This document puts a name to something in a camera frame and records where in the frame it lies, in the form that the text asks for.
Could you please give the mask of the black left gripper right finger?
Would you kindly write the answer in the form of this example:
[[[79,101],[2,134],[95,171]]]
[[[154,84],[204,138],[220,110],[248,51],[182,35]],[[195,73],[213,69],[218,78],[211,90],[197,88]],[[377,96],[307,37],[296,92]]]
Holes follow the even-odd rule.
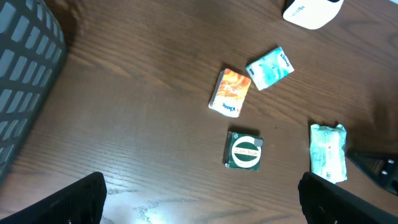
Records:
[[[397,217],[313,172],[305,172],[298,184],[302,212],[308,223],[397,224]]]

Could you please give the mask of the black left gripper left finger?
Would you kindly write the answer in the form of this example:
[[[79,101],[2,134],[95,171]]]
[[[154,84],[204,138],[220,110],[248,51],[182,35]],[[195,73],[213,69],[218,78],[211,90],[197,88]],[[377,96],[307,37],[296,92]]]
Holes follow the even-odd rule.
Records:
[[[94,172],[43,200],[1,219],[1,224],[99,224],[106,194],[103,174]]]

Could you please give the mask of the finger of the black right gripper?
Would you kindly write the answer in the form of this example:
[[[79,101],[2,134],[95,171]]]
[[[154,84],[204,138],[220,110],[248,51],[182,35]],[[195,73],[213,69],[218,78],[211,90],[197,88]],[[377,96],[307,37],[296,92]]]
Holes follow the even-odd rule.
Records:
[[[347,151],[346,156],[376,185],[397,196],[397,153]]]

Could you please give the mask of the green wet wipes pack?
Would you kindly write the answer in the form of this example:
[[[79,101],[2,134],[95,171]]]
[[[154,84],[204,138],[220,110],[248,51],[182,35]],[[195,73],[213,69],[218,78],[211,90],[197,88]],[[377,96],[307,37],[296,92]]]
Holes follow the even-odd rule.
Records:
[[[346,130],[313,124],[310,126],[311,171],[335,184],[347,180],[345,161]]]

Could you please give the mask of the dark green small box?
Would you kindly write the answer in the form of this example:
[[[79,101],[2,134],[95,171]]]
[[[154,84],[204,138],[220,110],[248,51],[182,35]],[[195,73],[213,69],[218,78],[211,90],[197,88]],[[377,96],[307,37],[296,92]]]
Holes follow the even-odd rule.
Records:
[[[259,171],[264,138],[228,131],[223,164],[229,169]]]

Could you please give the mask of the orange tissue pack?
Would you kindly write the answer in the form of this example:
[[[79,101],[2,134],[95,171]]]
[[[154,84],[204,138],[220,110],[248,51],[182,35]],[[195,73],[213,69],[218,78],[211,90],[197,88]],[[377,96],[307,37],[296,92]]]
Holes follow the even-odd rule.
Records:
[[[224,116],[238,118],[250,84],[250,78],[224,69],[217,79],[208,107]]]

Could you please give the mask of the green tissue pack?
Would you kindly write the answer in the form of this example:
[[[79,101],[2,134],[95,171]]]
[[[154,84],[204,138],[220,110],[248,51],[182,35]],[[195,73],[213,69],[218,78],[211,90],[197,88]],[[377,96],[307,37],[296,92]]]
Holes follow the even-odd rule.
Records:
[[[294,71],[282,47],[250,63],[246,70],[259,91],[277,83]]]

